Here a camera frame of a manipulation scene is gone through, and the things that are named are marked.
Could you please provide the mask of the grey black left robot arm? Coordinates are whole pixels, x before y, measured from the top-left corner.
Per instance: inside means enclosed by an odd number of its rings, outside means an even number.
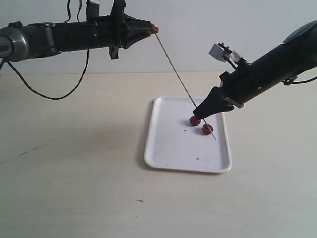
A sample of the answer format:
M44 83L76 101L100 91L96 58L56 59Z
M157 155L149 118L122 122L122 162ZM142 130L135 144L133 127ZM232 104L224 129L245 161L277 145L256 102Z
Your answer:
M62 52L108 48L110 58L116 60L119 49L128 49L158 32L151 22L125 14L125 8L125 1L115 0L110 15L100 16L100 1L88 0L83 22L12 22L0 30L0 57L19 62Z

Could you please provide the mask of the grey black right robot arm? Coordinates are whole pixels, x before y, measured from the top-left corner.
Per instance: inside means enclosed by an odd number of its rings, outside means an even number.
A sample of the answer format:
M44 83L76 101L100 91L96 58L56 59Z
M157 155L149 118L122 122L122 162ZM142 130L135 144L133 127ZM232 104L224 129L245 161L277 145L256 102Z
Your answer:
M213 87L194 109L198 119L242 108L244 104L278 83L296 83L299 74L317 65L317 23L312 21L290 34L282 44L254 62L240 58L236 69L220 75L220 86Z

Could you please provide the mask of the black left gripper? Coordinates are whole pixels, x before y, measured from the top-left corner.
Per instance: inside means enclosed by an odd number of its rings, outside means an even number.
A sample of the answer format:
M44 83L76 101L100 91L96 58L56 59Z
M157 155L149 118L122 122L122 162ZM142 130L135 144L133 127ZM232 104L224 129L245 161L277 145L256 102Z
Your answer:
M108 47L110 58L118 59L118 51L122 46L128 49L133 44L150 37L153 29L150 21L124 14L125 8L125 1L115 0L110 15L86 19L85 22L56 24L53 27L55 46L60 52ZM122 41L123 16L129 32Z

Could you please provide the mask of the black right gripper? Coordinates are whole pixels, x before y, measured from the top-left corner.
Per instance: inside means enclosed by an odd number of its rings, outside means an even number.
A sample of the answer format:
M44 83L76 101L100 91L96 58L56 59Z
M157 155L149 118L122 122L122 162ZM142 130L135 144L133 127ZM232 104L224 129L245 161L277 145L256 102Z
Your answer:
M287 78L287 64L282 60L241 61L232 73L219 77L221 86L213 87L207 97L194 109L197 119L241 108L259 94Z

